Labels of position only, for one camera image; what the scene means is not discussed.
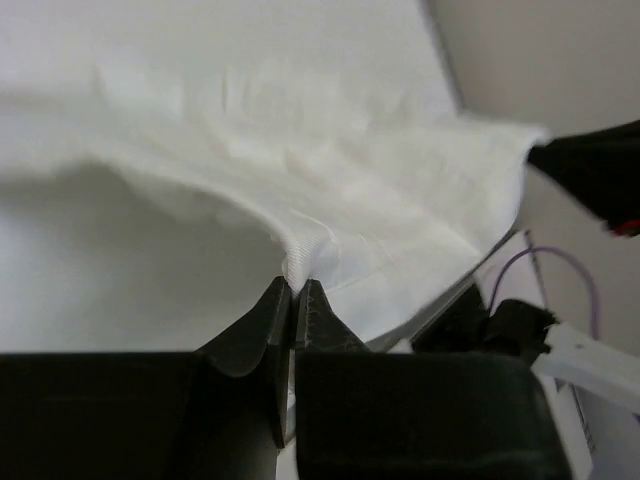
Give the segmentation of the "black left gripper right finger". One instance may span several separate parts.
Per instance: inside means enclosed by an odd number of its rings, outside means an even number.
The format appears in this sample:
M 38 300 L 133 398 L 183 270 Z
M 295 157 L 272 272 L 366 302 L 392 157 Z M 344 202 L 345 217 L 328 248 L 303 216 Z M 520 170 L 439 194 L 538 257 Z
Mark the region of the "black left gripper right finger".
M 556 325 L 508 299 L 444 317 L 414 353 L 370 351 L 316 280 L 300 296 L 296 463 L 303 479 L 568 479 L 535 360 Z

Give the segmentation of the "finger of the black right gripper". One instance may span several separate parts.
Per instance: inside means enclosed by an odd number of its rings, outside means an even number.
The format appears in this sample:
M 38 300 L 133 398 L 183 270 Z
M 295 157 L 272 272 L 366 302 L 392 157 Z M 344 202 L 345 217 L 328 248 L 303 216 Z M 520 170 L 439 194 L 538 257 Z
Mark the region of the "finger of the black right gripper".
M 535 168 L 604 222 L 614 235 L 639 233 L 639 122 L 555 138 L 531 148 Z

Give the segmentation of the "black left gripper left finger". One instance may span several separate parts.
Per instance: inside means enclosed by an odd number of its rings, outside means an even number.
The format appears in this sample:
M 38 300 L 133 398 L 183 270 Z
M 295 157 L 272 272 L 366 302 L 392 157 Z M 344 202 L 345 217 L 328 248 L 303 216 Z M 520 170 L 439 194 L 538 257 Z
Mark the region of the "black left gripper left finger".
M 291 291 L 193 351 L 6 353 L 5 479 L 272 479 L 284 445 Z

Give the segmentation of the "white fabric skirt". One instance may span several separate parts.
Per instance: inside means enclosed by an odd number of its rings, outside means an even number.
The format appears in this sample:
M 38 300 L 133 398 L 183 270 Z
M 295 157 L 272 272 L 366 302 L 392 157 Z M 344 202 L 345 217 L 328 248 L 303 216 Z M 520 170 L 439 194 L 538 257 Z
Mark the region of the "white fabric skirt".
M 282 64 L 3 77 L 1 347 L 195 348 L 276 275 L 374 339 L 507 233 L 545 137 Z

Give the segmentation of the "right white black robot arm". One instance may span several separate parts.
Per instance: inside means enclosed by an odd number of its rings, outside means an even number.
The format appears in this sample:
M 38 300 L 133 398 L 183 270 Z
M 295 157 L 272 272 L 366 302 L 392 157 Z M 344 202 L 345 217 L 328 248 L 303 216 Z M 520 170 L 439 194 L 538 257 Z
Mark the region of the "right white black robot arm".
M 618 237 L 639 232 L 637 122 L 552 140 L 530 165 Z M 639 361 L 602 343 L 595 281 L 568 252 L 552 248 L 583 280 L 589 330 L 547 307 L 538 258 L 544 248 L 516 233 L 498 247 L 412 339 L 417 352 L 481 350 L 518 356 L 538 376 L 578 479 L 639 475 Z

